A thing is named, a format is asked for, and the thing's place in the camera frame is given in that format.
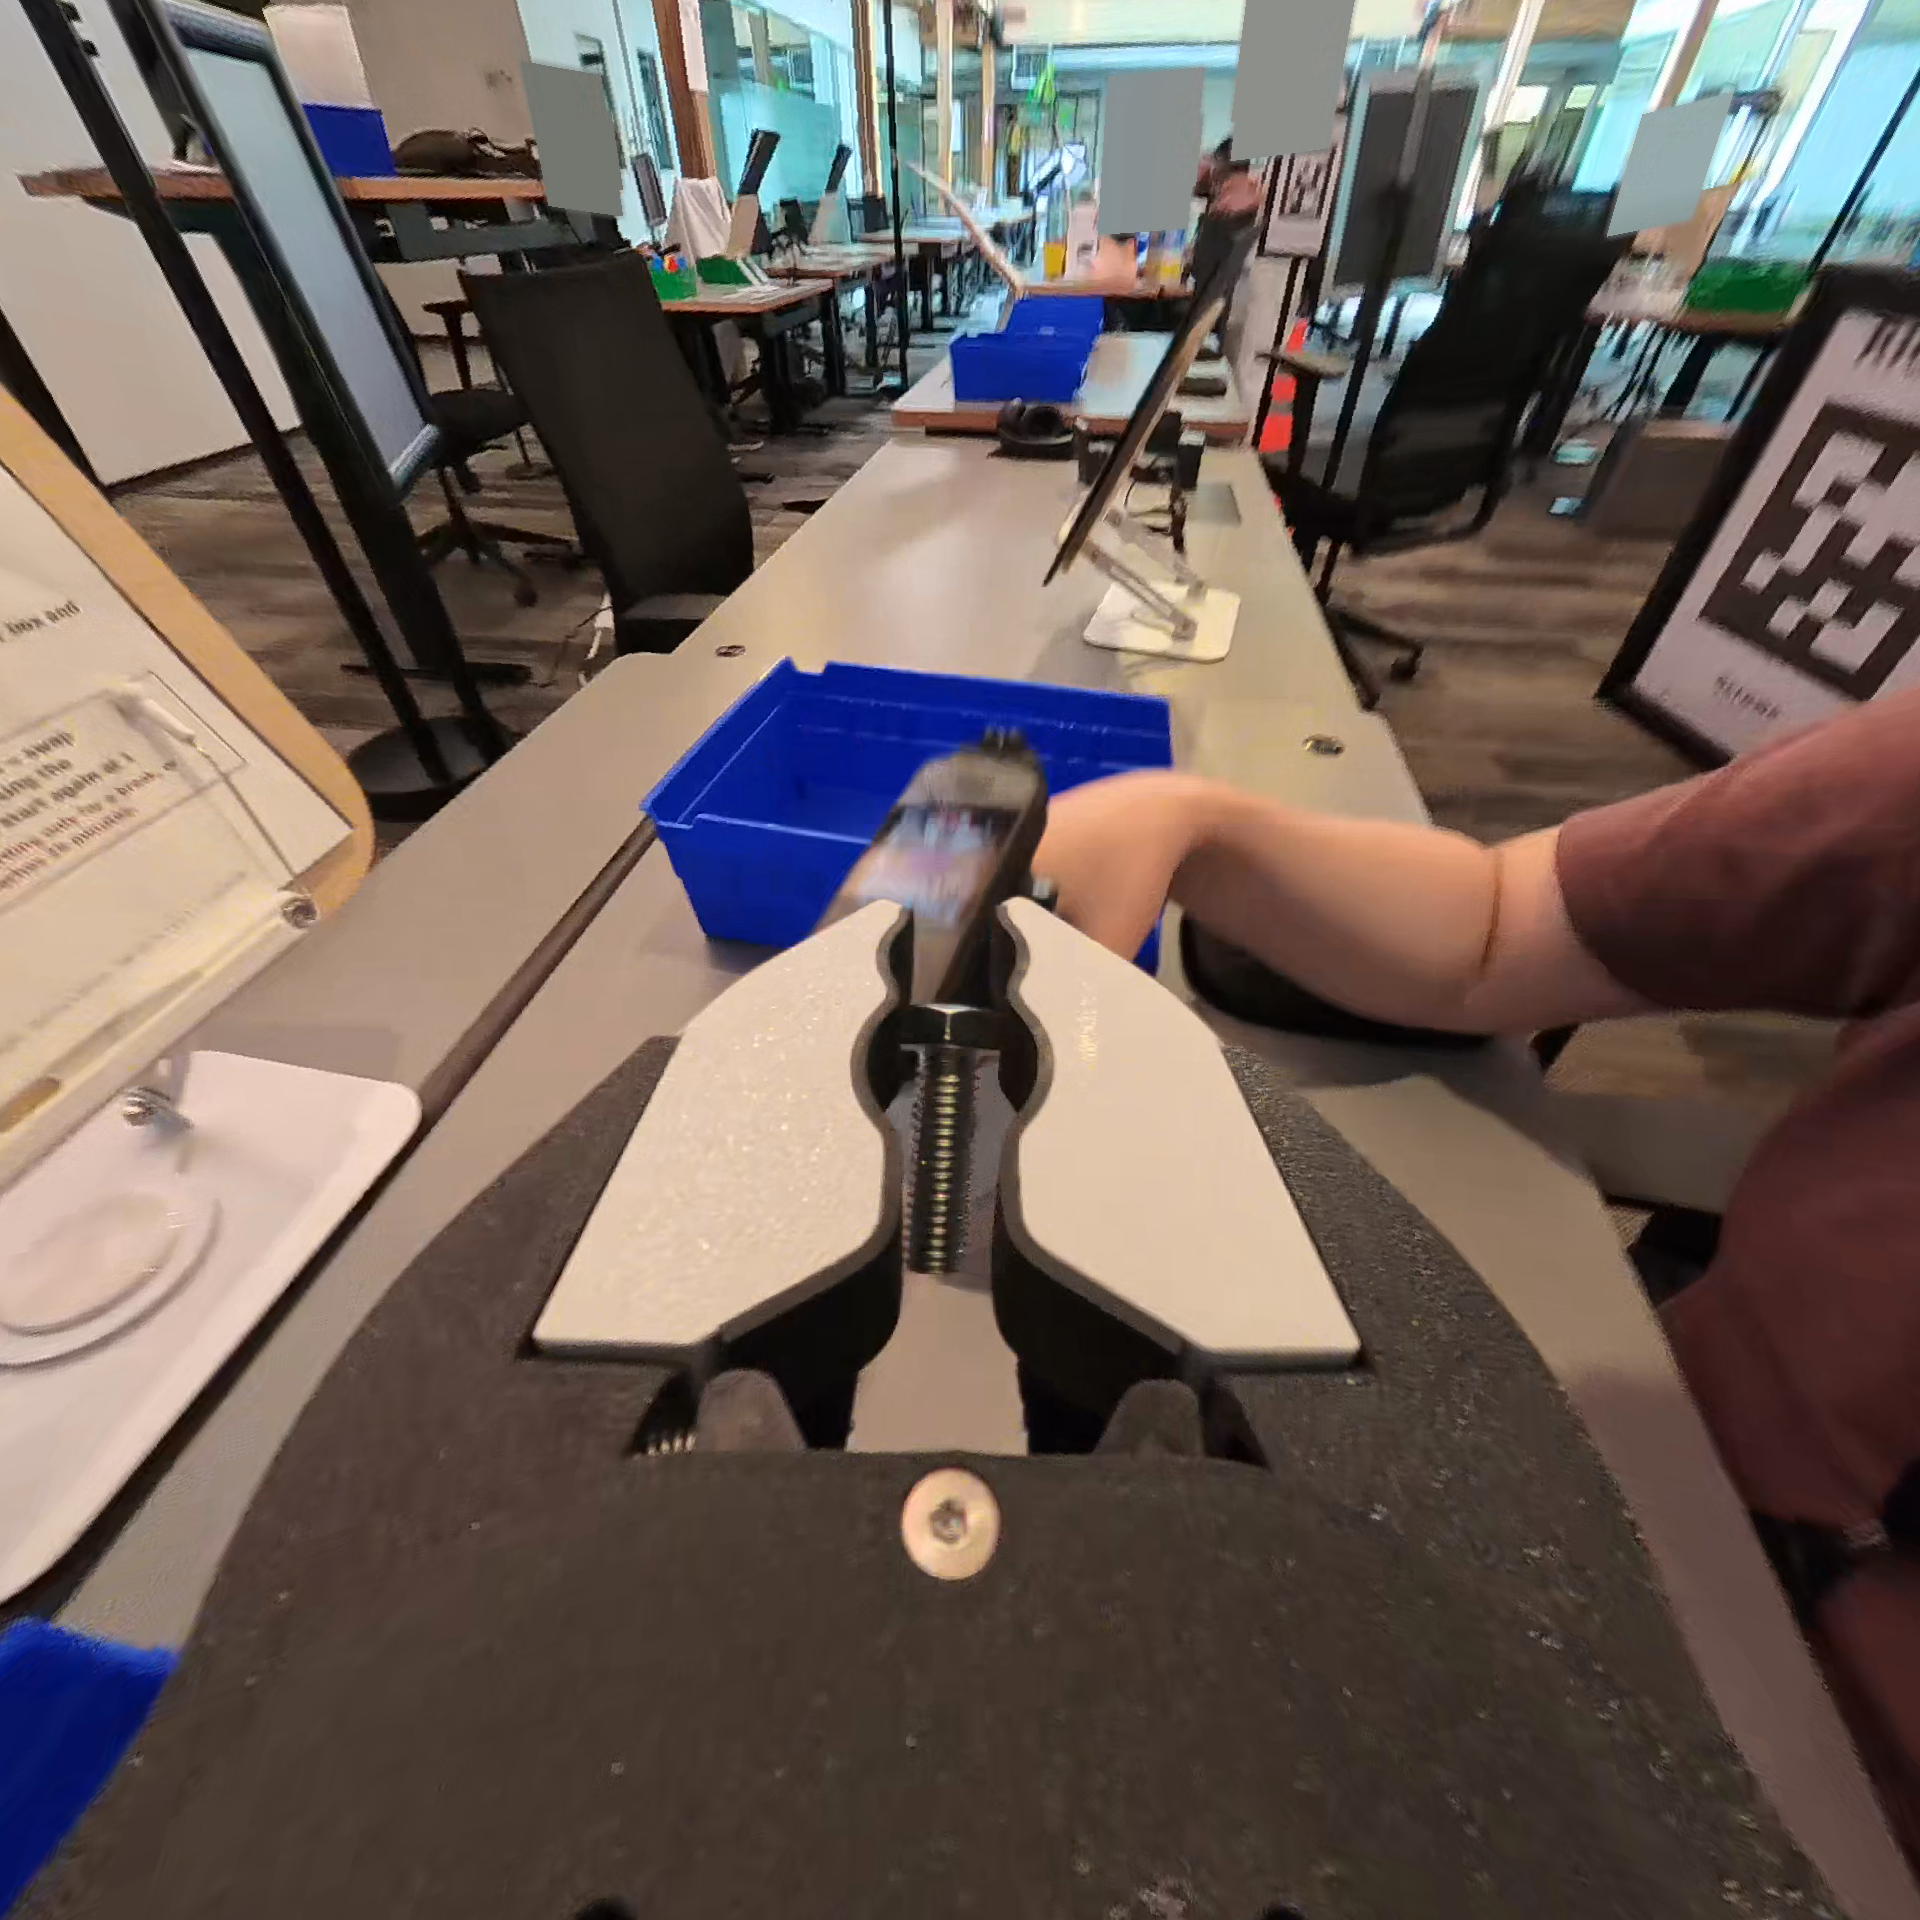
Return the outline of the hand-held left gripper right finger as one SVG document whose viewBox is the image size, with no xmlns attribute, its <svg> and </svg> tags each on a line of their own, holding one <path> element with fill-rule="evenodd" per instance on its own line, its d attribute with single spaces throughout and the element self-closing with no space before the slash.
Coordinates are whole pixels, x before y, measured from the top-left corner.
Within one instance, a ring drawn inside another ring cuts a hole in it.
<svg viewBox="0 0 1920 1920">
<path fill-rule="evenodd" d="M 1223 1042 L 1056 913 L 995 927 L 1006 1011 L 992 1300 L 1031 1453 L 1090 1453 L 1134 1384 L 1361 1360 Z"/>
</svg>

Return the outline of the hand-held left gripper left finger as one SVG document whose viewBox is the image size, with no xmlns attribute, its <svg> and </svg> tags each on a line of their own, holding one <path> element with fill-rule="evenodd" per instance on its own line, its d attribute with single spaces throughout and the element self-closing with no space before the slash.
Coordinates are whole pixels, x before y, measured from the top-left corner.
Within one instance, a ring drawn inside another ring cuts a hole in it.
<svg viewBox="0 0 1920 1920">
<path fill-rule="evenodd" d="M 689 1024 L 533 1324 L 537 1355 L 762 1371 L 841 1453 L 903 1300 L 911 913 L 860 904 Z"/>
</svg>

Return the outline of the blue plastic bin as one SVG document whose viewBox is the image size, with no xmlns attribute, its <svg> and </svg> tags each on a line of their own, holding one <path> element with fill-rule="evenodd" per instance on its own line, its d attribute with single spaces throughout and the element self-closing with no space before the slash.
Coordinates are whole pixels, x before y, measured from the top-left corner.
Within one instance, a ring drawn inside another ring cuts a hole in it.
<svg viewBox="0 0 1920 1920">
<path fill-rule="evenodd" d="M 1104 322 L 1104 294 L 1014 299 L 997 329 L 954 334 L 946 350 L 954 403 L 1070 402 Z"/>
<path fill-rule="evenodd" d="M 791 947 L 929 759 L 1018 733 L 1047 793 L 1175 764 L 1159 693 L 774 661 L 644 797 L 712 940 Z"/>
<path fill-rule="evenodd" d="M 54 1856 L 108 1784 L 178 1667 L 53 1620 L 2 1630 L 2 1910 Z"/>
</svg>

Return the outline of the steel hex bolt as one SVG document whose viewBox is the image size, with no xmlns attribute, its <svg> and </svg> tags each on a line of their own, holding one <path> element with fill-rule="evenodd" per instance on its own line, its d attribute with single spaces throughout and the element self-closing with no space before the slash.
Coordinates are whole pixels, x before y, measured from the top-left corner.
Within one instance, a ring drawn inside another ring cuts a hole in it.
<svg viewBox="0 0 1920 1920">
<path fill-rule="evenodd" d="M 972 1220 L 976 1104 L 976 1054 L 961 1042 L 924 1045 L 906 1207 L 911 1272 L 950 1277 L 966 1263 Z"/>
</svg>

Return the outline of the person's right hand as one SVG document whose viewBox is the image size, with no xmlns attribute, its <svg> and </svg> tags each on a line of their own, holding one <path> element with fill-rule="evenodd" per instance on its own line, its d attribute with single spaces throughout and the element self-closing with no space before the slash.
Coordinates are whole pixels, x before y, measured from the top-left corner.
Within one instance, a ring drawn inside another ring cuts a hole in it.
<svg viewBox="0 0 1920 1920">
<path fill-rule="evenodd" d="M 1216 780 L 1116 775 L 1048 804 L 1036 866 L 1058 917 L 1129 963 L 1165 904 L 1219 939 L 1244 933 L 1267 824 L 1263 804 Z"/>
</svg>

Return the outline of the white stand base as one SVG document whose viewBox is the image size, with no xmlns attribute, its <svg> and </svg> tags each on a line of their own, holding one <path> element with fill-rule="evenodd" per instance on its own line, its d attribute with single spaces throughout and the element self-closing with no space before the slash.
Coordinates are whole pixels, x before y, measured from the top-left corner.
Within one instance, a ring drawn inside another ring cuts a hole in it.
<svg viewBox="0 0 1920 1920">
<path fill-rule="evenodd" d="M 385 1079 L 195 1050 L 2 1199 L 2 1598 L 87 1537 L 419 1127 Z"/>
<path fill-rule="evenodd" d="M 1087 617 L 1083 640 L 1098 651 L 1219 665 L 1233 646 L 1242 596 L 1219 587 L 1112 584 Z"/>
</svg>

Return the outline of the wooden document board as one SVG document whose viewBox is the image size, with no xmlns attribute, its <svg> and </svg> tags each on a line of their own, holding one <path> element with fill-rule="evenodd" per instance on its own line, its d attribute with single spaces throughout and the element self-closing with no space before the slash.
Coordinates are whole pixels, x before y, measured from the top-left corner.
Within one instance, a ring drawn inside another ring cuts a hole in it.
<svg viewBox="0 0 1920 1920">
<path fill-rule="evenodd" d="M 1210 273 L 1199 278 L 1188 308 L 1188 318 L 1168 339 L 1159 364 L 1154 367 L 1154 377 L 1147 380 L 1133 415 L 1122 424 L 1112 451 L 1107 453 L 1094 481 L 1083 493 L 1070 520 L 1062 526 L 1058 545 L 1044 574 L 1044 587 L 1052 587 L 1070 570 L 1072 564 L 1087 556 L 1096 530 L 1112 518 L 1112 510 L 1116 507 L 1118 494 L 1129 481 L 1133 466 L 1145 451 L 1147 437 L 1165 416 L 1171 402 L 1178 395 L 1178 386 L 1193 370 L 1199 347 L 1205 347 L 1210 334 L 1216 334 L 1220 316 L 1233 299 L 1233 290 L 1249 253 L 1254 250 L 1254 241 L 1258 230 L 1253 220 L 1240 220 L 1236 226 L 1232 226 L 1225 250 L 1219 253 Z"/>
</svg>

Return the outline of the black office chair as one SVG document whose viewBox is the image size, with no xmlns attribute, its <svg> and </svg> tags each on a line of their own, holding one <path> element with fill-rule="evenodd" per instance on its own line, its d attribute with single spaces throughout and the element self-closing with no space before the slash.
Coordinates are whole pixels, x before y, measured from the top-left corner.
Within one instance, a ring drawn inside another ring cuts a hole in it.
<svg viewBox="0 0 1920 1920">
<path fill-rule="evenodd" d="M 1386 389 L 1356 453 L 1328 459 L 1325 475 L 1266 455 L 1300 560 L 1328 633 L 1364 710 L 1383 695 L 1356 643 L 1394 656 L 1405 682 L 1424 646 L 1334 596 L 1340 560 L 1475 539 L 1499 505 L 1528 412 L 1546 398 L 1589 304 L 1619 260 L 1600 201 L 1520 172 L 1477 226 L 1426 331 Z"/>
<path fill-rule="evenodd" d="M 728 441 L 640 253 L 461 273 L 492 367 L 521 402 L 602 574 L 612 648 L 676 651 L 756 564 Z"/>
<path fill-rule="evenodd" d="M 427 567 L 439 567 L 448 557 L 465 557 L 474 567 L 490 565 L 511 582 L 513 604 L 535 607 L 539 588 L 533 564 L 551 560 L 576 567 L 582 553 L 569 536 L 502 524 L 468 507 L 468 500 L 483 489 L 472 460 L 505 441 L 526 447 L 526 415 L 509 389 L 474 380 L 465 329 L 468 299 L 427 299 L 425 312 L 444 329 L 456 380 L 452 389 L 427 390 L 440 436 L 432 471 L 444 493 L 444 517 L 418 532 L 419 557 Z"/>
</svg>

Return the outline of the small marker sign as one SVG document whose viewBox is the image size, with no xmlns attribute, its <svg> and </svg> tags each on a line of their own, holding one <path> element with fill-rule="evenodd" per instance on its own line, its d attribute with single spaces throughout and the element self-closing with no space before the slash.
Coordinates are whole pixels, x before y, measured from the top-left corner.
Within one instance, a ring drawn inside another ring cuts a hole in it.
<svg viewBox="0 0 1920 1920">
<path fill-rule="evenodd" d="M 1267 160 L 1258 253 L 1263 258 L 1314 258 L 1334 219 L 1340 180 L 1340 144 Z"/>
</svg>

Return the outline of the instruction sheet on stand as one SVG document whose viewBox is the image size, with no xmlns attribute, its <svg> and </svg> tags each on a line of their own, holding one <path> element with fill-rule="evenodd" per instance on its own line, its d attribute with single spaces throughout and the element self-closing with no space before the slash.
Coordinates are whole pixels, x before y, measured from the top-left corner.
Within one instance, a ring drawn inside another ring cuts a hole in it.
<svg viewBox="0 0 1920 1920">
<path fill-rule="evenodd" d="M 233 704 L 293 759 L 333 800 L 348 804 L 353 845 L 328 858 L 319 873 L 319 916 L 302 925 L 273 957 L 254 964 L 233 986 L 218 989 L 191 1019 L 166 1027 L 164 1038 L 132 1042 L 127 1059 L 108 1060 L 97 1079 L 70 1087 L 68 1100 L 49 1100 L 31 1113 L 2 1110 L 6 1180 L 41 1160 L 75 1127 L 113 1104 L 136 1077 L 215 1017 L 254 977 L 267 972 L 281 955 L 293 952 L 324 917 L 340 909 L 367 877 L 374 864 L 374 824 L 367 800 L 344 759 L 273 685 L 267 669 L 226 633 L 226 627 L 179 584 L 156 549 L 142 539 L 114 510 L 113 500 L 61 451 L 36 420 L 14 398 L 2 395 L 2 466 L 72 532 L 101 567 L 127 592 L 164 637 L 195 665 Z"/>
</svg>

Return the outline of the white instruction sheet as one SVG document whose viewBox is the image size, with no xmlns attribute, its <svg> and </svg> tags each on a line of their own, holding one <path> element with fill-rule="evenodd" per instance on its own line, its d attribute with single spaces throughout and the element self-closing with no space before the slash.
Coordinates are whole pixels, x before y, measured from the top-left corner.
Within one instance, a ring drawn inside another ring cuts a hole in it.
<svg viewBox="0 0 1920 1920">
<path fill-rule="evenodd" d="M 31 1113 L 293 940 L 353 824 L 16 475 L 2 534 L 2 1093 Z"/>
</svg>

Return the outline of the grey trash can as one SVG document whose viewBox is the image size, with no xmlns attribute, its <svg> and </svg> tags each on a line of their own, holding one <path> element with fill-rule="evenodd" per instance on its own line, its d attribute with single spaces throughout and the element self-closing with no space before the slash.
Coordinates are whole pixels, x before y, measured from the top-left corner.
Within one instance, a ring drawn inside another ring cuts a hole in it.
<svg viewBox="0 0 1920 1920">
<path fill-rule="evenodd" d="M 1721 420 L 1631 420 L 1609 437 L 1572 520 L 1596 539 L 1678 539 L 1734 437 Z"/>
</svg>

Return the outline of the framed board on black stand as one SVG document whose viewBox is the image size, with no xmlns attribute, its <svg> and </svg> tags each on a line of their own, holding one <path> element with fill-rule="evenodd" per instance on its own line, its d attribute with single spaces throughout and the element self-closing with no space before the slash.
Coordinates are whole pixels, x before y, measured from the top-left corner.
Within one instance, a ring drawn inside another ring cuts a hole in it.
<svg viewBox="0 0 1920 1920">
<path fill-rule="evenodd" d="M 308 545 L 395 724 L 349 750 L 379 824 L 419 824 L 511 746 L 485 707 L 406 514 L 440 436 L 425 377 L 308 127 L 273 37 L 218 5 L 109 5 L 158 106 L 174 106 L 212 163 L 156 172 L 98 73 L 75 5 L 19 5 L 104 172 L 108 201 L 136 226 L 162 282 L 242 420 Z M 173 210 L 212 193 L 212 230 L 247 294 L 295 398 L 302 433 L 340 500 L 383 616 L 348 564 L 302 466 L 277 427 L 247 357 L 212 296 Z"/>
</svg>

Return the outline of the framed marker sign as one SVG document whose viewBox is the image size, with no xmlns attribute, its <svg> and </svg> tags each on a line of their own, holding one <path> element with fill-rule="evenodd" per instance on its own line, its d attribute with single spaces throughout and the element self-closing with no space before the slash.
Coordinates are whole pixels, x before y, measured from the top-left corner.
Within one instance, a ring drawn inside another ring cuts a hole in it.
<svg viewBox="0 0 1920 1920">
<path fill-rule="evenodd" d="M 1596 682 L 1696 766 L 1917 680 L 1917 271 L 1816 273 Z"/>
</svg>

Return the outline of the blue storage box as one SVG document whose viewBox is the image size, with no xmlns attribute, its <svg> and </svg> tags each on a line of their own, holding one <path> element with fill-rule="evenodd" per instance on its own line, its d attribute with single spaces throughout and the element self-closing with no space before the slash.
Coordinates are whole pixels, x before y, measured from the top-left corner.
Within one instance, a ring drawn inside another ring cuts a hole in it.
<svg viewBox="0 0 1920 1920">
<path fill-rule="evenodd" d="M 397 157 L 379 106 L 299 102 L 325 170 L 337 180 L 392 180 Z"/>
</svg>

